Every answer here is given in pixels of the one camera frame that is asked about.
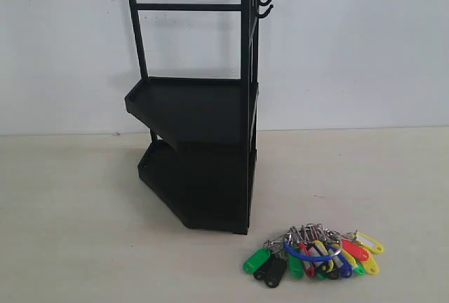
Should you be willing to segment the black two-tier storage rack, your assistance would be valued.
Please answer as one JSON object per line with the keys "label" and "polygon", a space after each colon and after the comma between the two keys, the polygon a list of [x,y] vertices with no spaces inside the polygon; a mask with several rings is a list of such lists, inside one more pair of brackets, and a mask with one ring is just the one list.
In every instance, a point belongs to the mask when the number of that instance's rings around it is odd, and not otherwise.
{"label": "black two-tier storage rack", "polygon": [[[190,229],[245,235],[250,226],[259,93],[260,21],[273,3],[146,4],[128,0],[140,80],[126,110],[148,127],[151,142],[139,178]],[[146,64],[141,11],[237,12],[241,64],[237,79],[157,77]]]}

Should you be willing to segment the bunch of colourful key tags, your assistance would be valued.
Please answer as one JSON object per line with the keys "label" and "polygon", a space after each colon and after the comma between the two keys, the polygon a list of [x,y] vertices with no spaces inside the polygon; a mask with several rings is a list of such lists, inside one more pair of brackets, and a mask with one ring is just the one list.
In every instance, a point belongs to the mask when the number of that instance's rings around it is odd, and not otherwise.
{"label": "bunch of colourful key tags", "polygon": [[348,233],[325,228],[322,224],[291,226],[279,237],[265,241],[243,262],[244,273],[277,288],[286,273],[335,281],[353,276],[377,275],[376,255],[384,246],[359,230]]}

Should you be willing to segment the black metal hook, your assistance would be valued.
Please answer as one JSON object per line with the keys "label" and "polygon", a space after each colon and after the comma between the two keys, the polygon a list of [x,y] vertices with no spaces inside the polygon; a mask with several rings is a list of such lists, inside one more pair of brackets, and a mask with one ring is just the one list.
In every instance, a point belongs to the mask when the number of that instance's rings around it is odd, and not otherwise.
{"label": "black metal hook", "polygon": [[262,7],[265,7],[265,6],[269,6],[271,4],[271,2],[272,2],[272,0],[266,0],[266,1],[259,0],[258,4]]}
{"label": "black metal hook", "polygon": [[255,16],[257,17],[258,20],[265,19],[265,18],[271,13],[271,11],[272,11],[273,8],[274,8],[274,5],[273,5],[273,4],[270,4],[270,5],[268,6],[268,8],[267,8],[263,13],[260,13],[260,12],[257,11],[257,12],[255,13]]}

